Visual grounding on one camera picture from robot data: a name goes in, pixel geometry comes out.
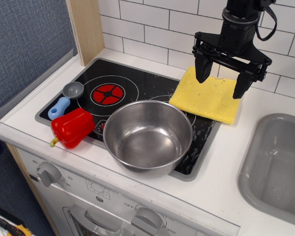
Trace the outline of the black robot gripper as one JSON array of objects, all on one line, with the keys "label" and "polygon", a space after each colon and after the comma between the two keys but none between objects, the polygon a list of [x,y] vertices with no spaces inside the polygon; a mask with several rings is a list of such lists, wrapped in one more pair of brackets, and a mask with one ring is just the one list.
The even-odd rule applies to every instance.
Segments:
[{"label": "black robot gripper", "polygon": [[255,24],[238,24],[224,20],[221,33],[195,33],[196,79],[203,83],[211,73],[212,64],[217,63],[240,73],[237,77],[233,99],[240,99],[256,81],[262,81],[272,60],[253,44]]}]

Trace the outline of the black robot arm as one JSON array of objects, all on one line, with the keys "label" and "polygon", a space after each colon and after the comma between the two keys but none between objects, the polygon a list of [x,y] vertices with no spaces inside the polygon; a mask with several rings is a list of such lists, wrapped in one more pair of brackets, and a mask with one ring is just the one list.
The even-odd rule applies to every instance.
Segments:
[{"label": "black robot arm", "polygon": [[263,81],[272,60],[260,52],[253,43],[254,37],[269,40],[276,28],[262,38],[259,21],[262,12],[267,12],[276,22],[270,5],[272,0],[229,0],[223,9],[223,25],[220,34],[197,32],[193,55],[196,79],[203,83],[210,75],[213,63],[239,73],[233,93],[240,99],[252,83]]}]

